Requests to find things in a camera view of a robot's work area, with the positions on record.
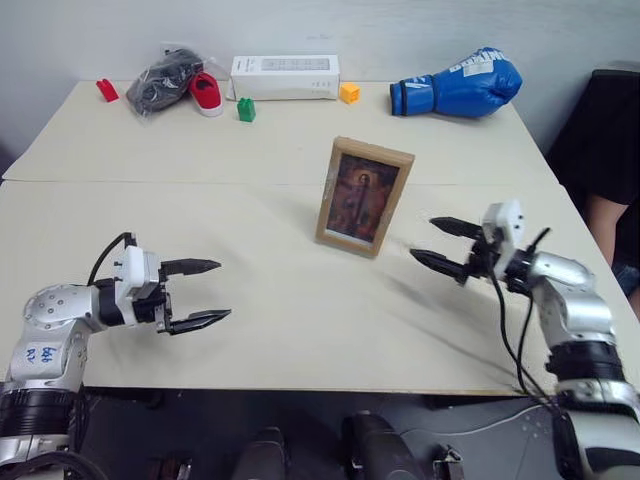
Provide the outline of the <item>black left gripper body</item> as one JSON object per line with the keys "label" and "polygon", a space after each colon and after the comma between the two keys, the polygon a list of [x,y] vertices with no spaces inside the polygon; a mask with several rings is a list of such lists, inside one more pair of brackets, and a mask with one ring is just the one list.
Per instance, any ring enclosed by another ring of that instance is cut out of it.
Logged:
{"label": "black left gripper body", "polygon": [[158,333],[172,333],[173,316],[171,297],[166,291],[167,275],[159,274],[159,280],[143,295],[132,301],[134,318],[137,323],[154,323]]}

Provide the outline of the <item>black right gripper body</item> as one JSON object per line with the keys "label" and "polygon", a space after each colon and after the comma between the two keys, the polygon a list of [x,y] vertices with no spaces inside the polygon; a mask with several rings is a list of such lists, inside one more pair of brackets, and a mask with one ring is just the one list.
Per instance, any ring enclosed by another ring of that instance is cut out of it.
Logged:
{"label": "black right gripper body", "polygon": [[496,262],[501,256],[501,246],[503,241],[502,230],[498,228],[495,236],[487,239],[481,226],[474,227],[471,238],[474,243],[464,265],[464,280],[469,277],[489,279],[494,273]]}

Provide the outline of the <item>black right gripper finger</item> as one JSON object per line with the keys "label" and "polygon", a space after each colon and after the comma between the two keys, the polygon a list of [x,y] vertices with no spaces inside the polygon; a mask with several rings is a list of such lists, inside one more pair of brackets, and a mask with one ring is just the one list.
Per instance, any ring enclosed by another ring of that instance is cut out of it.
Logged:
{"label": "black right gripper finger", "polygon": [[434,217],[429,222],[441,231],[456,236],[477,240],[482,236],[482,227],[454,217]]}
{"label": "black right gripper finger", "polygon": [[457,283],[465,283],[468,279],[466,265],[451,261],[442,254],[422,249],[411,249],[410,254],[423,266],[453,278]]}

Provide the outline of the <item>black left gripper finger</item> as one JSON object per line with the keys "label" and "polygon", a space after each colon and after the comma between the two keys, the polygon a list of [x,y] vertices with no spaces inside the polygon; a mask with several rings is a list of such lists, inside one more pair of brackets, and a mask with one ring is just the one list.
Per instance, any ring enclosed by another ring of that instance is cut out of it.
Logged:
{"label": "black left gripper finger", "polygon": [[227,310],[205,310],[190,314],[186,319],[179,321],[169,321],[166,324],[166,332],[169,335],[181,335],[204,329],[212,324],[223,320],[232,311]]}
{"label": "black left gripper finger", "polygon": [[172,275],[196,275],[202,274],[217,268],[220,268],[221,264],[214,260],[207,259],[178,259],[163,261],[160,264],[159,277],[161,279],[167,279]]}

